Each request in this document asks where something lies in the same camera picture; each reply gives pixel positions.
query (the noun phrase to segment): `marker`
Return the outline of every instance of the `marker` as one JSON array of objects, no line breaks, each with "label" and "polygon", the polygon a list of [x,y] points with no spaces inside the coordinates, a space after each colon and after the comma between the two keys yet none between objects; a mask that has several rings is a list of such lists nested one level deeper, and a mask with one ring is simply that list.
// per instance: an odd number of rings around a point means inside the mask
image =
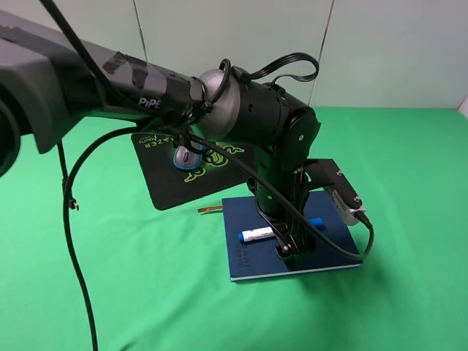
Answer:
[{"label": "marker", "polygon": [[[320,217],[312,218],[309,220],[309,223],[312,224],[317,229],[325,228],[323,220]],[[238,239],[241,243],[247,243],[253,240],[260,240],[264,238],[271,238],[275,236],[273,230],[270,227],[254,229],[254,230],[245,230],[242,233],[238,234]]]}]

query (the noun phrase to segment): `razer logo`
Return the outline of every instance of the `razer logo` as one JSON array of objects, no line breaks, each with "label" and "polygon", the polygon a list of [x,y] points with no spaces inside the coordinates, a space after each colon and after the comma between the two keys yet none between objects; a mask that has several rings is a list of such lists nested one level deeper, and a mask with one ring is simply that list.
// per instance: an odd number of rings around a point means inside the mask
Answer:
[{"label": "razer logo", "polygon": [[[238,153],[245,152],[243,148],[238,148],[232,145],[222,146],[222,145],[219,145],[218,143],[216,144],[218,146],[221,146],[224,150],[226,150],[230,154],[238,154]],[[208,150],[205,156],[203,157],[201,166],[198,169],[190,172],[187,178],[184,179],[184,181],[186,183],[189,183],[190,181],[194,181],[195,179],[201,176],[204,176],[206,174],[207,166],[224,167],[225,165],[227,165],[228,162],[229,160],[226,159],[224,156],[218,154],[217,152],[214,152],[213,150]]]}]

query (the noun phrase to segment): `green tabletop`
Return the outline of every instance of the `green tabletop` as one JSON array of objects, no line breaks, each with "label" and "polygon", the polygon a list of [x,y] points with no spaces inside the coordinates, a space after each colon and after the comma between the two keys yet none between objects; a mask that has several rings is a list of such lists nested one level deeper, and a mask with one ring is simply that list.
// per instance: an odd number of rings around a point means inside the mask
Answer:
[{"label": "green tabletop", "polygon": [[[129,137],[78,175],[72,234],[101,350],[465,350],[468,121],[453,110],[317,108],[311,156],[334,158],[368,208],[374,249],[356,270],[235,284],[221,214],[241,185],[153,208]],[[128,123],[88,118],[69,164]],[[0,350],[90,350],[61,221],[56,150],[31,137],[0,179]],[[363,247],[367,232],[352,228]]]}]

